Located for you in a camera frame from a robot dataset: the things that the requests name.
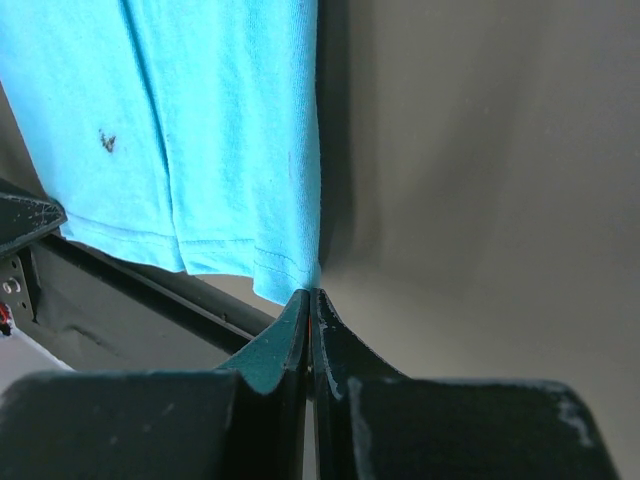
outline folded cloth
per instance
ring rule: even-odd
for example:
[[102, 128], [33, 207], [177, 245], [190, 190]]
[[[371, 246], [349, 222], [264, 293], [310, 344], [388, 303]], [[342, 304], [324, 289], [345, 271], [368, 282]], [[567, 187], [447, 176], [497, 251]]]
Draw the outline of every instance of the folded cloth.
[[0, 81], [69, 240], [317, 284], [316, 0], [0, 0]]

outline bolt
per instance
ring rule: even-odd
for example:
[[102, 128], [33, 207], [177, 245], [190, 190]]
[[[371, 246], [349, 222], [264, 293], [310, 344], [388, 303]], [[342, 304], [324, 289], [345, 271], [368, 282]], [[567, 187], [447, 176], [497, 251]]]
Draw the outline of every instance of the bolt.
[[2, 289], [8, 294], [12, 294], [14, 292], [18, 293], [21, 290], [20, 284], [15, 278], [10, 278], [9, 280], [2, 282]]

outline light blue fabric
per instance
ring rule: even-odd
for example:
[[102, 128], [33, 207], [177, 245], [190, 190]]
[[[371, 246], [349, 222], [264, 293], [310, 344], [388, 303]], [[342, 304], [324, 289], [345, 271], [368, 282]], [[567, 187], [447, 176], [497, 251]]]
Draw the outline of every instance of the light blue fabric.
[[251, 276], [281, 304], [315, 286], [316, 11], [0, 0], [0, 81], [67, 211], [63, 235], [171, 271]]

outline dark stain on cloth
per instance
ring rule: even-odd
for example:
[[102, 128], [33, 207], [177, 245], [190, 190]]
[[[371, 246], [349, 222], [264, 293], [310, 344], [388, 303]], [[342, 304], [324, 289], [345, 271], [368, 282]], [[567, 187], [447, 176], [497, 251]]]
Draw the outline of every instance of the dark stain on cloth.
[[111, 135], [110, 137], [107, 137], [102, 130], [100, 130], [99, 132], [100, 132], [100, 142], [102, 143], [103, 148], [107, 152], [113, 153], [113, 149], [116, 145], [116, 136]]

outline metal bracket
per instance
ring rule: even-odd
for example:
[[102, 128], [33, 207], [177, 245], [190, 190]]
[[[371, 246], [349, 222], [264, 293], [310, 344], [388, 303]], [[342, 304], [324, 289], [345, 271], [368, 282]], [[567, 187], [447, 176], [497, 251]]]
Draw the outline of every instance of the metal bracket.
[[22, 261], [18, 255], [0, 260], [0, 301], [11, 310], [15, 323], [30, 322], [34, 319], [33, 306]]

